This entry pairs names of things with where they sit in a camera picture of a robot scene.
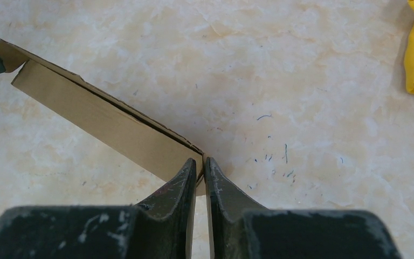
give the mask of marble surface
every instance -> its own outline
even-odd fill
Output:
[[[414,258],[405,0],[1,0],[0,38],[187,137],[270,208],[366,209]],[[0,214],[163,182],[0,75]],[[208,258],[205,197],[193,257]]]

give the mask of brown cardboard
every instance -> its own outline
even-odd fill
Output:
[[[169,181],[188,158],[196,160],[197,195],[205,194],[203,152],[186,138],[85,82],[79,75],[0,40],[6,72],[24,65],[12,85],[123,154]]]

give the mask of cardboard strip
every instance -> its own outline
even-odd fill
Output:
[[[168,129],[167,127],[160,124],[159,122],[149,118],[148,116],[139,112],[138,110],[130,107],[126,103],[114,98],[113,96],[89,84],[88,82],[85,82],[79,75],[72,73],[56,64],[48,62],[47,60],[40,58],[37,55],[27,50],[24,50],[14,44],[8,43],[2,39],[0,40],[0,58],[4,61],[6,72],[13,72],[15,69],[23,65],[23,63],[25,63],[29,59],[32,59],[36,61],[37,63],[54,71],[55,73],[73,81],[74,83],[84,87],[85,89],[90,90],[95,95],[100,96],[104,100],[107,100],[109,103],[113,104],[116,107],[119,107],[120,109],[124,110],[126,113],[132,114],[132,116],[134,116],[137,120],[151,126],[152,128],[156,129],[157,131],[167,136],[170,136],[171,138],[177,140],[179,143],[189,147],[195,152],[199,154],[203,154],[203,152],[198,147],[193,145],[186,138]]]
[[[188,158],[196,160],[197,174],[201,173],[201,154],[33,60],[12,84],[164,181]]]

